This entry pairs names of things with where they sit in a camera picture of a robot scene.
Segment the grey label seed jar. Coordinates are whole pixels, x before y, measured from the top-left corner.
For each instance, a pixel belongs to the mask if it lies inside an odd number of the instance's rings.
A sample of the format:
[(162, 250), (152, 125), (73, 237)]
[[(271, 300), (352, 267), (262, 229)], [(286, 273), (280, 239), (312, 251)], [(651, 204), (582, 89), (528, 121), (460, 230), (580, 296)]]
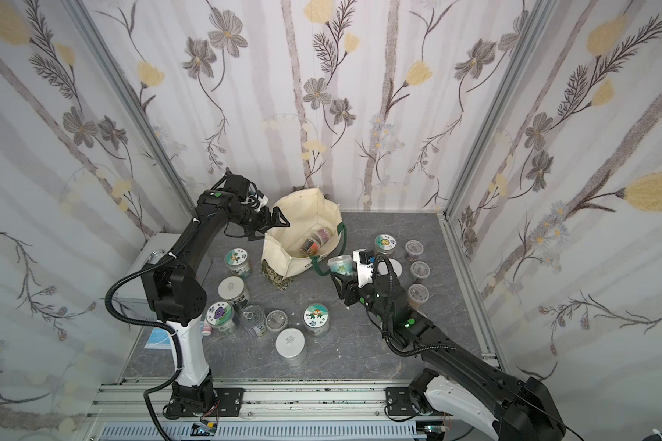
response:
[(305, 335), (296, 328), (284, 329), (277, 336), (276, 350), (290, 367), (301, 366), (307, 356)]

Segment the white cartoon label seed jar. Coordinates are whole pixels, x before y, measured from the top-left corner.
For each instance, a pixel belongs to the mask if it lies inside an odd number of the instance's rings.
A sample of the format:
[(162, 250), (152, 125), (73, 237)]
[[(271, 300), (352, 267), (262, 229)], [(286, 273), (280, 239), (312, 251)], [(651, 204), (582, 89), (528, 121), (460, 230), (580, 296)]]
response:
[(397, 240), (392, 235), (382, 233), (375, 237), (373, 245), (375, 255), (393, 257), (397, 248)]

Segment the clear jar brown contents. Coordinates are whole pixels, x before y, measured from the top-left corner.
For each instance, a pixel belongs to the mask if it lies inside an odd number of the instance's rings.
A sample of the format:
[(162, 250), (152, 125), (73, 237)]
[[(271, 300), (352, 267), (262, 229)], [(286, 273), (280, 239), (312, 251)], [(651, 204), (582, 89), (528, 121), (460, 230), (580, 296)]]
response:
[(428, 288), (422, 284), (413, 284), (407, 290), (407, 301), (412, 308), (419, 308), (430, 299)]

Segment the white purple cartoon seed jar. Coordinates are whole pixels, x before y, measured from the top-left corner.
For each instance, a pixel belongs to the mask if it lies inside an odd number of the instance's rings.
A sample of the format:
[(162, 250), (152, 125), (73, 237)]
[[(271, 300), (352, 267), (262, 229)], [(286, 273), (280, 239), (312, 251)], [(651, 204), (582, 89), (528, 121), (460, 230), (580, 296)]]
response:
[(206, 323), (222, 336), (229, 336), (237, 329), (235, 308), (226, 301), (213, 303), (206, 312)]

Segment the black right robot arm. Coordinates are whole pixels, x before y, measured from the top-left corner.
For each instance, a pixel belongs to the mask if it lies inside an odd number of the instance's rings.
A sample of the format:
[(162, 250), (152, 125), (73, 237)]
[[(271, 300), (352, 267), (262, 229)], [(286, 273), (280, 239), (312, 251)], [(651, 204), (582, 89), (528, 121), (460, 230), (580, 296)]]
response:
[(393, 354), (427, 363), (408, 387), (418, 413), (456, 416), (493, 440), (564, 439), (567, 426), (540, 380), (509, 375), (455, 343), (409, 305), (395, 272), (382, 275), (378, 266), (367, 266), (366, 280), (329, 275), (338, 297), (362, 305)]

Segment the plain white lid jar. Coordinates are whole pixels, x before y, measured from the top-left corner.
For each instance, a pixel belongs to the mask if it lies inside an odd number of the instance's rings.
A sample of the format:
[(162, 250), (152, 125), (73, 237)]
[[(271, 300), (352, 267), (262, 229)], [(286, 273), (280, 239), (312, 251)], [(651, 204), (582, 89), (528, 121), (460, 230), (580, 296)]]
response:
[(230, 303), (237, 311), (244, 310), (250, 303), (248, 286), (241, 277), (227, 277), (220, 282), (217, 291), (219, 297)]

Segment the clear jar grey contents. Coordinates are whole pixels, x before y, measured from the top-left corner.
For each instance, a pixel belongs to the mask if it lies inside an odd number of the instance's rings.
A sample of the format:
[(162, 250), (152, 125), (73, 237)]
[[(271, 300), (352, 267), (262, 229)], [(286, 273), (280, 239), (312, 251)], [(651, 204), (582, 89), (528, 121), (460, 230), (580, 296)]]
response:
[(415, 261), (409, 268), (410, 277), (414, 283), (423, 283), (431, 272), (430, 266), (423, 261)]

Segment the dark multicolour label jar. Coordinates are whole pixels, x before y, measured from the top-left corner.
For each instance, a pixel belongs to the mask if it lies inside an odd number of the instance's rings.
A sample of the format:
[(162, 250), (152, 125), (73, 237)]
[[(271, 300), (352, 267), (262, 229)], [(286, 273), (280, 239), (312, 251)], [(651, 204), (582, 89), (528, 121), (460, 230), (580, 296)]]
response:
[(313, 257), (314, 255), (318, 255), (322, 246), (323, 244), (321, 243), (319, 236), (314, 233), (305, 238), (300, 247), (300, 251), (307, 257)]

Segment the teal label seed jar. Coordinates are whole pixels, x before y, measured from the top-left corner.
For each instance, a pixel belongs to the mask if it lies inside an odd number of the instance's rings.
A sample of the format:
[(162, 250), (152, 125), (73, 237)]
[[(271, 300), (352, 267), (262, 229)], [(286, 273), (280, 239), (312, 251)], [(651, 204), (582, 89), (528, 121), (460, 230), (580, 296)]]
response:
[(329, 270), (332, 273), (340, 274), (342, 276), (352, 276), (354, 273), (354, 262), (351, 255), (339, 255), (327, 261)]

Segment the red orange label seed jar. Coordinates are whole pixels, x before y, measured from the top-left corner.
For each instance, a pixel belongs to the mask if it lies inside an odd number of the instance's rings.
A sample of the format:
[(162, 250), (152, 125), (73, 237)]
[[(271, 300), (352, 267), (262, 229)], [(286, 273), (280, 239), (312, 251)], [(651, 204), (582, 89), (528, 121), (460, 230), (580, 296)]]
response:
[(328, 308), (320, 303), (310, 304), (303, 312), (303, 323), (311, 336), (324, 336), (330, 329)]

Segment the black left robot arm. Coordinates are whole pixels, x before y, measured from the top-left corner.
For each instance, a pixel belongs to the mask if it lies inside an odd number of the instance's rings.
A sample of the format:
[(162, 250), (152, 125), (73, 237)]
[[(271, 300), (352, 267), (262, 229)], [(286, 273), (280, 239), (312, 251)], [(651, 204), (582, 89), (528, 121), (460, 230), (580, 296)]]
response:
[[(226, 171), (199, 196), (193, 217), (172, 248), (158, 261), (115, 282), (105, 295), (106, 310), (113, 318), (127, 325), (160, 329), (170, 339), (174, 372), (143, 393), (152, 418), (159, 413), (151, 396), (164, 389), (171, 390), (161, 413), (167, 419), (204, 415), (216, 404), (213, 374), (204, 356), (200, 330), (208, 297), (197, 271), (215, 236), (230, 223), (240, 226), (248, 241), (262, 239), (272, 228), (290, 225), (280, 209), (268, 207), (265, 195), (252, 181)], [(128, 317), (113, 304), (116, 293), (136, 281), (143, 286), (148, 308), (154, 313), (152, 320)]]

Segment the clear purple label seed jar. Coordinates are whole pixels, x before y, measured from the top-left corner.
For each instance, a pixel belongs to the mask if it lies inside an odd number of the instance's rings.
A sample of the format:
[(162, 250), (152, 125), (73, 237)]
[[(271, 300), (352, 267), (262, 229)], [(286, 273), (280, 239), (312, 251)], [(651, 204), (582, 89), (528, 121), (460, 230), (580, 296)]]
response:
[(424, 245), (418, 240), (409, 240), (405, 244), (405, 255), (406, 260), (409, 262), (415, 262), (421, 259), (424, 254)]

